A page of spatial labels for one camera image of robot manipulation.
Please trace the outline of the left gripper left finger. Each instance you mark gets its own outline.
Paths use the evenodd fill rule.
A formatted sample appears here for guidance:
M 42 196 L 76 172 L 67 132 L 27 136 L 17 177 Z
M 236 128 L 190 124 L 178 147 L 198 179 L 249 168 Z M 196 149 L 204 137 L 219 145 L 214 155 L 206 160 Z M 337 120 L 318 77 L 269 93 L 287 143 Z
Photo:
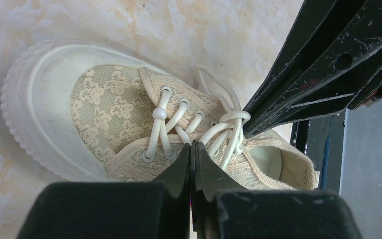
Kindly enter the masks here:
M 37 197 L 20 239 L 187 239 L 190 152 L 150 182 L 59 182 Z

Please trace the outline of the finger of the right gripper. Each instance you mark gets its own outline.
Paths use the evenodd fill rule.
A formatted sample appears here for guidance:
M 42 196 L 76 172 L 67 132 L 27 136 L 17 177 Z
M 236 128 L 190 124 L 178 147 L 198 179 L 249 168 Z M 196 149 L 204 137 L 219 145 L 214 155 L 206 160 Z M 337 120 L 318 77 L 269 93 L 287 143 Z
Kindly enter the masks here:
M 382 98 L 382 42 L 335 41 L 312 65 L 269 77 L 247 105 L 246 138 Z
M 351 39 L 382 42 L 382 0 L 306 0 L 265 80 L 305 70 L 335 41 Z

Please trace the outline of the white shoelace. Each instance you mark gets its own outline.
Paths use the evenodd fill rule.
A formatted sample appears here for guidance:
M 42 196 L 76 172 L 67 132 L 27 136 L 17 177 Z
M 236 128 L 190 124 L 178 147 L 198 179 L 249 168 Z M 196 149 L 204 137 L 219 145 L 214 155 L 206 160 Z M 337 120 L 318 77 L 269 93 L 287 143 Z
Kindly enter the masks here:
M 149 144 L 142 154 L 145 162 L 154 160 L 158 143 L 165 158 L 176 157 L 168 136 L 170 131 L 183 144 L 195 140 L 207 145 L 211 157 L 220 154 L 222 169 L 234 154 L 243 152 L 243 126 L 251 115 L 242 110 L 235 91 L 226 81 L 204 65 L 197 65 L 196 72 L 203 92 L 175 77 L 140 68 L 144 88 L 155 105 Z

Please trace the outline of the beige lace sneaker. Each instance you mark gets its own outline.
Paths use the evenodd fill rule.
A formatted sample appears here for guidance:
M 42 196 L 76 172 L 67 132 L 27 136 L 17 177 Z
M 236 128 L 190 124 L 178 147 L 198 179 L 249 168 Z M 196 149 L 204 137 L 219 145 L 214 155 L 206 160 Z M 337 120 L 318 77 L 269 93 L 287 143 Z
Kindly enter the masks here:
M 13 62 L 4 79 L 3 118 L 20 146 L 64 179 L 149 182 L 176 160 L 185 144 L 170 131 L 176 157 L 165 158 L 158 143 L 154 160 L 142 159 L 155 105 L 144 88 L 140 68 L 172 76 L 96 43 L 37 43 Z M 225 169 L 220 167 L 220 154 L 210 157 L 243 187 L 318 187 L 319 172 L 313 162 L 274 131 L 244 136 L 242 145 L 243 152 L 234 154 Z

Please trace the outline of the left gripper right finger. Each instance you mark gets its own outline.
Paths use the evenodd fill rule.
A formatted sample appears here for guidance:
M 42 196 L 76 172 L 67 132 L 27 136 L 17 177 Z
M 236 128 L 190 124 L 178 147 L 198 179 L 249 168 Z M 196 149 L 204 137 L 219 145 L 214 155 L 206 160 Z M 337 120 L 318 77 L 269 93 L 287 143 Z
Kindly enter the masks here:
M 248 190 L 191 146 L 193 229 L 200 239 L 360 239 L 344 200 L 325 191 Z

